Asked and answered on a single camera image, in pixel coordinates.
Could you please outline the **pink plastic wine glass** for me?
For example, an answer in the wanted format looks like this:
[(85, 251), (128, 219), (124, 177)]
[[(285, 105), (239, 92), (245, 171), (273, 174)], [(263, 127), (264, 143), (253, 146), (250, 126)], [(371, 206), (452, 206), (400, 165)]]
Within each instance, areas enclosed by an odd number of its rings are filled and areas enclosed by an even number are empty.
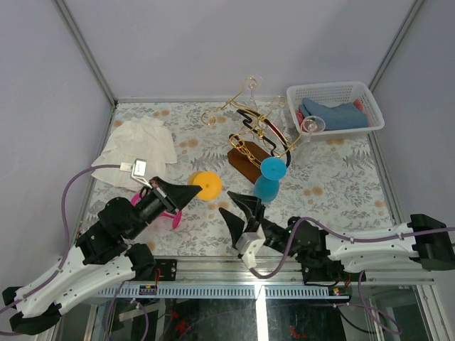
[[(131, 204), (135, 206), (139, 201), (141, 200), (141, 196), (139, 193), (135, 193), (134, 196), (131, 199)], [(168, 212), (163, 212), (160, 214), (160, 217), (165, 217), (171, 220), (171, 227), (172, 230), (175, 230), (178, 228), (181, 222), (182, 218), (182, 212), (178, 211), (176, 214), (171, 214)]]

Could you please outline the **yellow plastic goblet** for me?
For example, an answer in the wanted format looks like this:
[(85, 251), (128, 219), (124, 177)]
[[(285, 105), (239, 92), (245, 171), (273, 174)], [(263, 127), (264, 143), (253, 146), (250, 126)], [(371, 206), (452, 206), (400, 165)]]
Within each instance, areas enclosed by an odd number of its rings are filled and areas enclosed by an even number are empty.
[(220, 177), (210, 171), (196, 171), (188, 178), (189, 185), (199, 185), (202, 190), (196, 197), (203, 201), (212, 201), (218, 198), (222, 191), (222, 181)]

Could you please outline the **blue plastic wine glass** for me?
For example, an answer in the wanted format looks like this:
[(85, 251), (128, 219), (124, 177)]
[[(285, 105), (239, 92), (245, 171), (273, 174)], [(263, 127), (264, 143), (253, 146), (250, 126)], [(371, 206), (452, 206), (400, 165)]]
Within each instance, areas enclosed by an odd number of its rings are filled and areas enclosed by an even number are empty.
[(269, 157), (261, 162), (260, 172), (253, 195), (262, 202), (272, 202), (278, 195), (279, 181), (287, 174), (286, 164), (280, 158)]

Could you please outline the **gold wire wine glass rack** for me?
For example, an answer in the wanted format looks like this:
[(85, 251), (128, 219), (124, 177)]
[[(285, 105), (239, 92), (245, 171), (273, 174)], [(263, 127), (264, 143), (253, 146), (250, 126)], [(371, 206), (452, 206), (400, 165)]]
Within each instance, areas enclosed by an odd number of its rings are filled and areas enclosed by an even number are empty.
[(285, 162), (288, 168), (291, 164), (291, 151), (297, 141), (290, 141), (280, 131), (277, 124), (272, 122), (271, 114), (281, 107), (287, 106), (285, 96), (277, 96), (269, 103), (269, 109), (261, 113), (247, 107), (250, 93), (241, 84), (240, 91), (223, 105), (202, 113), (200, 120), (207, 126), (216, 123), (216, 113), (231, 107), (242, 117), (241, 128), (228, 136), (232, 148), (227, 153), (229, 164), (234, 167), (251, 183), (260, 177), (261, 162), (268, 157), (277, 157)]

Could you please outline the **ribbed clear wine glass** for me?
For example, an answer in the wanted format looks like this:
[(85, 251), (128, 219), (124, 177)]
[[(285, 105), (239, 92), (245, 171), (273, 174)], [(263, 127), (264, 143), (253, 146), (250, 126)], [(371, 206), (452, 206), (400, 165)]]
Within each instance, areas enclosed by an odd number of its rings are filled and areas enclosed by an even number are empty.
[(250, 98), (247, 103), (247, 107), (253, 111), (257, 111), (255, 93), (262, 85), (263, 85), (262, 77), (256, 75), (248, 75), (242, 82), (243, 88), (250, 93)]

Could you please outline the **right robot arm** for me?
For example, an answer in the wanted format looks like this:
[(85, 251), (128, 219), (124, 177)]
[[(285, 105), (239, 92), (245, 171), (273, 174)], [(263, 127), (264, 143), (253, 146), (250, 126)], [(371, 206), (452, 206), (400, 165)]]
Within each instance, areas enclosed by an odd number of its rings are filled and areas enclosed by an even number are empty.
[(454, 269), (453, 228), (423, 214), (376, 232), (336, 232), (311, 217), (291, 217), (287, 227), (269, 221), (258, 197), (229, 192), (244, 213), (219, 212), (232, 246), (250, 273), (275, 277), (288, 258), (301, 266), (305, 283), (363, 281), (366, 271), (404, 269), (418, 264), (425, 271)]

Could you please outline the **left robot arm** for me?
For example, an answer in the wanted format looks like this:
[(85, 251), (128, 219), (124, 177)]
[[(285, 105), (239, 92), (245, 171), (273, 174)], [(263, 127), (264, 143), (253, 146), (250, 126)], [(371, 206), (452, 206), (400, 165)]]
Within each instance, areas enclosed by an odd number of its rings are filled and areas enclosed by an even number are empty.
[(3, 291), (4, 303), (16, 310), (8, 335), (40, 334), (105, 288), (132, 279), (145, 281), (155, 274), (150, 248), (134, 239), (162, 213), (181, 211), (202, 187), (154, 177), (142, 191), (136, 204), (124, 197), (111, 199), (55, 266), (28, 285)]

